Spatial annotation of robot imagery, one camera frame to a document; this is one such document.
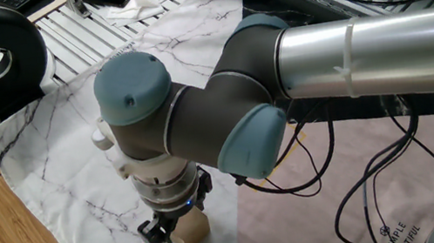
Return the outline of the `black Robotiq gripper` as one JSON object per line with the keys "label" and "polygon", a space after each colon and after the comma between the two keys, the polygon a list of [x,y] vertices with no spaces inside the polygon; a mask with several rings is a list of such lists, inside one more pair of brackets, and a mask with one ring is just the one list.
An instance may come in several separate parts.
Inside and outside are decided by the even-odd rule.
{"label": "black Robotiq gripper", "polygon": [[197,192],[169,201],[149,202],[153,209],[153,219],[146,220],[137,228],[145,243],[173,243],[171,234],[177,220],[193,208],[199,208],[201,211],[204,209],[203,202],[213,189],[212,178],[210,173],[201,167],[197,167],[196,173],[199,179]]}

